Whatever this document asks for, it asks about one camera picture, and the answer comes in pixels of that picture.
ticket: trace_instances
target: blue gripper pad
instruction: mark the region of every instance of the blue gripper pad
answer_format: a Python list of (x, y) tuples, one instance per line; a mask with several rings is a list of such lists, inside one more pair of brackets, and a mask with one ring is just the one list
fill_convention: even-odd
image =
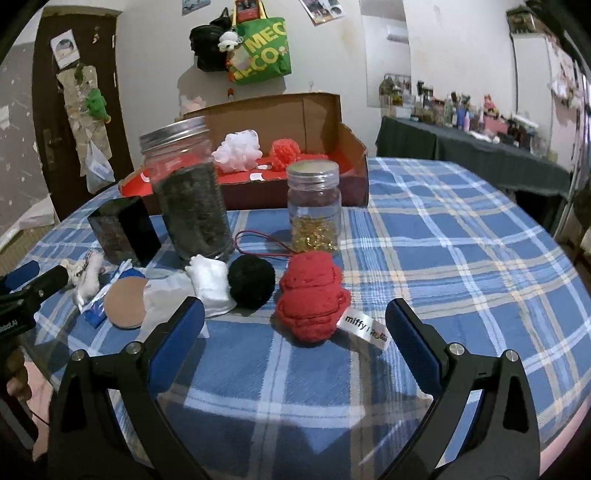
[(39, 264), (35, 261), (25, 263), (22, 267), (9, 273), (4, 279), (4, 286), (8, 291), (16, 290), (21, 285), (39, 275)]
[(148, 392), (153, 400), (156, 400), (159, 393), (170, 389), (189, 350), (203, 329), (205, 307), (200, 300), (193, 300), (150, 361)]
[(386, 327), (418, 386), (425, 393), (437, 398), (443, 391), (441, 363), (398, 301), (392, 300), (388, 303)]

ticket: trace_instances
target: cardboard box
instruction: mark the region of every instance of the cardboard box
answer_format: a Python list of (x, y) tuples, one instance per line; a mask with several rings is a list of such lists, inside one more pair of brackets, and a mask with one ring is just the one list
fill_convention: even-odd
[[(339, 164), (343, 205), (367, 206), (369, 183), (366, 148), (342, 123), (338, 95), (291, 93), (251, 98), (210, 106), (189, 113), (184, 119), (194, 116), (206, 117), (213, 148), (217, 148), (227, 134), (253, 129), (258, 133), (263, 155), (268, 155), (271, 144), (279, 138), (297, 141), (302, 152), (310, 158), (314, 154), (327, 154)], [(142, 168), (138, 169), (122, 180), (120, 192), (142, 171)], [(226, 208), (285, 208), (288, 190), (285, 172), (255, 171), (262, 173), (265, 181), (250, 181), (252, 170), (218, 176)], [(152, 214), (159, 212), (153, 197), (144, 197)]]

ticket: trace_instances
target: white paper tag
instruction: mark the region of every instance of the white paper tag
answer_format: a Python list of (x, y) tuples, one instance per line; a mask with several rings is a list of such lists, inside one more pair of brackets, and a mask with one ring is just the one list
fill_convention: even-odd
[(386, 348), (390, 338), (388, 329), (384, 325), (353, 307), (345, 310), (336, 326), (375, 345), (380, 350)]

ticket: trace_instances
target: silver metal lid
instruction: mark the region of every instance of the silver metal lid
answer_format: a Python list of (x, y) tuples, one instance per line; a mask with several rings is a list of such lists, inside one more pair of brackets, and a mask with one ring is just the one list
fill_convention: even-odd
[(339, 165), (330, 160), (300, 160), (287, 167), (290, 188), (307, 192), (331, 189), (339, 184)]
[(153, 148), (164, 147), (179, 140), (207, 132), (209, 132), (209, 128), (205, 124), (205, 117), (195, 116), (142, 135), (139, 138), (139, 146), (142, 153), (144, 153)]

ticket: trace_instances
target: gold sequin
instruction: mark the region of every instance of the gold sequin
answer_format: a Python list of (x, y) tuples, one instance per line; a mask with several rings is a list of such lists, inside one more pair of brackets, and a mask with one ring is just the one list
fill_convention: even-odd
[(296, 252), (323, 250), (335, 252), (339, 248), (335, 223), (330, 218), (296, 217), (291, 221), (291, 247)]

